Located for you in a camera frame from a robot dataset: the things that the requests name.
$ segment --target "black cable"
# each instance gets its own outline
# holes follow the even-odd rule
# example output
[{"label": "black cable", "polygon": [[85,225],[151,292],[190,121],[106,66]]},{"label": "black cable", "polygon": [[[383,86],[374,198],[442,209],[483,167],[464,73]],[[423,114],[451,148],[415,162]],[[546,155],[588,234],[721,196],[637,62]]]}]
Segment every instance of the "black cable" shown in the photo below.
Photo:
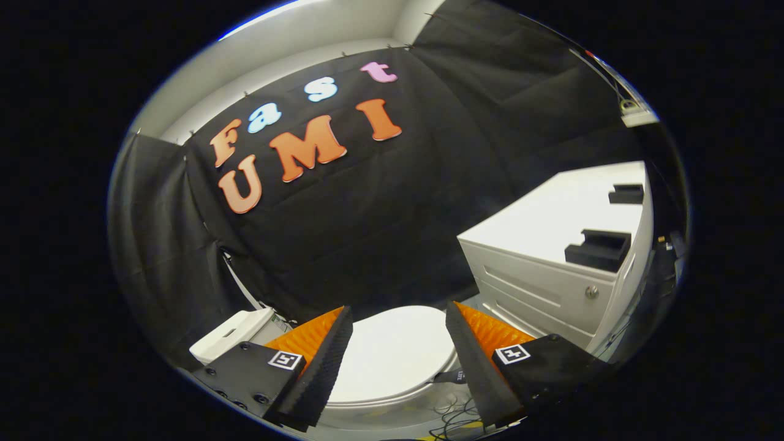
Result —
[{"label": "black cable", "polygon": [[610,337],[610,340],[609,340],[609,341],[607,342],[607,344],[604,346],[604,351],[602,351],[602,352],[601,352],[601,354],[597,355],[597,356],[596,356],[596,358],[599,358],[599,357],[601,357],[602,355],[604,355],[604,353],[605,353],[605,352],[606,352],[606,351],[607,351],[607,350],[610,348],[610,346],[612,346],[612,344],[613,344],[613,343],[615,343],[615,340],[616,340],[616,339],[618,339],[618,337],[620,337],[620,335],[623,333],[623,331],[625,331],[625,330],[626,330],[626,328],[627,328],[627,327],[628,327],[628,326],[629,326],[631,323],[632,323],[632,321],[631,321],[631,320],[629,320],[628,322],[626,322],[626,324],[625,324],[625,325],[623,325],[623,327],[622,327],[622,328],[621,328],[621,329],[620,329],[620,330],[619,330],[617,333],[615,333],[615,335],[613,335],[612,337]]},{"label": "black cable", "polygon": [[[431,429],[431,430],[428,431],[428,434],[430,434],[430,436],[434,437],[435,439],[437,439],[439,441],[450,441],[450,438],[447,436],[447,432],[449,432],[450,430],[452,430],[454,428],[463,427],[464,425],[467,425],[467,424],[470,424],[470,423],[481,421],[480,418],[463,419],[463,420],[454,421],[457,417],[461,417],[463,415],[478,416],[479,413],[478,413],[478,410],[477,410],[476,406],[472,407],[471,409],[468,409],[469,403],[471,401],[473,401],[473,400],[474,400],[473,397],[469,398],[463,404],[462,409],[448,410],[447,412],[444,412],[443,414],[441,414],[440,412],[437,412],[437,413],[439,413],[441,415],[441,421],[444,423],[444,426],[441,427],[441,428]],[[448,409],[451,409],[452,407],[454,407],[454,405],[456,403],[457,402],[455,401],[452,405],[449,406]]]},{"label": "black cable", "polygon": [[653,161],[649,161],[649,162],[651,163],[651,165],[653,166],[653,169],[656,171],[656,173],[659,175],[659,177],[662,178],[662,182],[664,183],[664,188],[666,188],[667,189],[667,193],[670,194],[670,199],[673,201],[673,204],[675,205],[675,208],[678,210],[678,214],[683,216],[684,215],[684,211],[681,208],[681,204],[678,203],[678,199],[675,197],[673,189],[670,187],[670,183],[667,182],[667,179],[665,179],[664,175],[662,175],[662,172],[659,171],[659,168],[656,166],[656,163],[653,162]]}]

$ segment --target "black fabric backdrop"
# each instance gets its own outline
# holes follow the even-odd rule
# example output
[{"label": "black fabric backdrop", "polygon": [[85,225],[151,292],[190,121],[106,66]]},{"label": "black fabric backdrop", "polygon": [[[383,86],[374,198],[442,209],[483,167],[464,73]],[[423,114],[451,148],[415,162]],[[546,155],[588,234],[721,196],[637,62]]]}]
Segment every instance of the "black fabric backdrop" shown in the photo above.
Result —
[{"label": "black fabric backdrop", "polygon": [[[298,71],[222,111],[182,147],[137,137],[121,153],[112,196],[132,207],[124,210],[134,221],[114,217],[111,231],[127,236],[113,242],[115,263],[152,341],[175,364],[195,366],[187,348],[248,308],[221,249],[255,296],[300,323],[343,304],[359,320],[476,294],[459,233],[555,173],[642,159],[615,91],[570,47],[501,6],[451,0],[410,50]],[[398,80],[359,71],[371,61],[388,64]],[[303,87],[324,76],[338,92],[312,103]],[[371,138],[354,106],[376,98],[400,136]],[[269,102],[280,120],[248,133],[248,117]],[[332,117],[348,153],[284,183],[270,140],[304,138],[319,115]],[[243,120],[236,150],[216,169],[210,140],[235,118]],[[142,159],[145,151],[155,153]],[[238,215],[217,183],[251,154],[263,194]],[[246,195],[243,173],[236,182]]]}]

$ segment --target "pink letter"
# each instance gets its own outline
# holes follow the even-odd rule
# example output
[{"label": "pink letter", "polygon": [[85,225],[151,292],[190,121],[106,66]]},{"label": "pink letter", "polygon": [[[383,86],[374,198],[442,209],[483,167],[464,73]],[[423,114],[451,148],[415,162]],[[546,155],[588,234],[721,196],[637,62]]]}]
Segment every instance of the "pink letter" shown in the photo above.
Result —
[{"label": "pink letter", "polygon": [[360,71],[368,72],[370,76],[375,79],[377,82],[392,82],[397,79],[397,75],[387,74],[384,69],[387,69],[389,66],[386,64],[378,64],[375,61],[372,63],[367,63],[365,66],[362,66]]}]

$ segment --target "toilet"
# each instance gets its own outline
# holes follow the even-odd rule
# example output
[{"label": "toilet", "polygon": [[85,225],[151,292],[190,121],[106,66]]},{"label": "toilet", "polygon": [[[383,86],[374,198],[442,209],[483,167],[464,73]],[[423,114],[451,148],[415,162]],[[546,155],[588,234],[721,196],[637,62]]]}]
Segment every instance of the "toilet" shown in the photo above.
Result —
[{"label": "toilet", "polygon": [[429,384],[458,366],[445,320],[436,308],[403,306],[355,322],[319,425],[382,428],[437,419],[431,409],[457,386]]}]

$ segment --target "orange letter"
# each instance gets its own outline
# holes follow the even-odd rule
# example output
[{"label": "orange letter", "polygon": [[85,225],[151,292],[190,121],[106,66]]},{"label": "orange letter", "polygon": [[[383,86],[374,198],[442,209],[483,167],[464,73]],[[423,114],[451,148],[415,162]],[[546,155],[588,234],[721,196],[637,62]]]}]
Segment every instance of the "orange letter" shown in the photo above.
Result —
[{"label": "orange letter", "polygon": [[390,121],[389,115],[384,111],[384,103],[386,101],[379,98],[357,104],[357,110],[363,111],[373,126],[373,139],[377,141],[388,140],[403,133],[403,129]]},{"label": "orange letter", "polygon": [[243,159],[238,167],[245,172],[245,179],[248,180],[248,186],[250,186],[250,194],[247,197],[243,198],[240,196],[240,191],[237,189],[237,181],[234,180],[234,175],[236,174],[234,170],[226,173],[218,181],[218,187],[223,189],[223,195],[226,196],[226,202],[229,202],[229,208],[236,214],[247,213],[261,199],[261,181],[259,181],[259,175],[256,173],[256,167],[253,165],[255,160],[256,156],[250,155]]},{"label": "orange letter", "polygon": [[305,140],[286,132],[270,141],[270,147],[278,150],[278,155],[281,157],[283,182],[291,182],[304,173],[302,167],[294,163],[294,159],[312,169],[316,166],[317,149],[318,161],[321,164],[332,162],[347,153],[348,150],[338,143],[335,134],[332,133],[332,128],[329,126],[331,120],[329,115],[311,119],[305,129]]},{"label": "orange letter", "polygon": [[234,153],[234,147],[231,147],[229,144],[233,144],[237,142],[237,130],[242,124],[242,120],[239,118],[235,119],[232,122],[229,122],[229,125],[226,126],[223,130],[220,131],[215,137],[209,141],[209,143],[215,148],[215,167],[220,167],[227,159]]}]

